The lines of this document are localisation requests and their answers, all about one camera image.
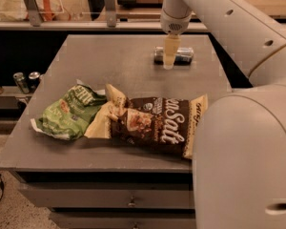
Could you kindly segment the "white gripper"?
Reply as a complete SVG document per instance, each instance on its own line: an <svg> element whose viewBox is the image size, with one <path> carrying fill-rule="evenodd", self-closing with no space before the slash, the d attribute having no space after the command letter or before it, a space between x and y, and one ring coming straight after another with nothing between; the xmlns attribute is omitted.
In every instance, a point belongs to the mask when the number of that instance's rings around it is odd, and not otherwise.
<svg viewBox="0 0 286 229"><path fill-rule="evenodd" d="M182 0L163 0L160 14L162 30L168 34L164 40L163 67L170 70L174 67L180 37L189 25L192 17L192 10Z"/></svg>

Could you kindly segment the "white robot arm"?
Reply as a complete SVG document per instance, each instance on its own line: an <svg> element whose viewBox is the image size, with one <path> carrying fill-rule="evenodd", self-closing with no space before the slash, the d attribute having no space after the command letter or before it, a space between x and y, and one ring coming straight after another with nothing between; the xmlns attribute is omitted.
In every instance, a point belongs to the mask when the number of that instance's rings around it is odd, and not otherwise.
<svg viewBox="0 0 286 229"><path fill-rule="evenodd" d="M161 27L190 14L252 86L214 102L194 137L197 229L286 229L286 27L244 0L164 0Z"/></svg>

